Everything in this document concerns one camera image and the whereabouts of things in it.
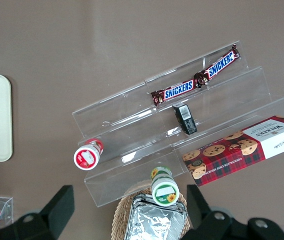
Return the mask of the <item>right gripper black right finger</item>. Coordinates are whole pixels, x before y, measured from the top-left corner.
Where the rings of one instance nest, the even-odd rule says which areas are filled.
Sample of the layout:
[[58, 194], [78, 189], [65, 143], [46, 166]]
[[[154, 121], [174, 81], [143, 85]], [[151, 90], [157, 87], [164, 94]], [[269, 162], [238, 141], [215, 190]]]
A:
[[243, 224], [212, 210], [196, 185], [187, 186], [187, 210], [193, 228], [183, 240], [284, 240], [284, 231], [270, 219], [254, 217]]

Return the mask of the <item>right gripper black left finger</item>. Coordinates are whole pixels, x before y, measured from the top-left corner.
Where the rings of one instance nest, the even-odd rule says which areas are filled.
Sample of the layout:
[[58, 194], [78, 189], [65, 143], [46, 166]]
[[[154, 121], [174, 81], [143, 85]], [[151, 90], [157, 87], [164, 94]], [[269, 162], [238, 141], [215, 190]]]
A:
[[56, 240], [75, 210], [72, 185], [64, 185], [39, 213], [29, 213], [0, 228], [0, 240]]

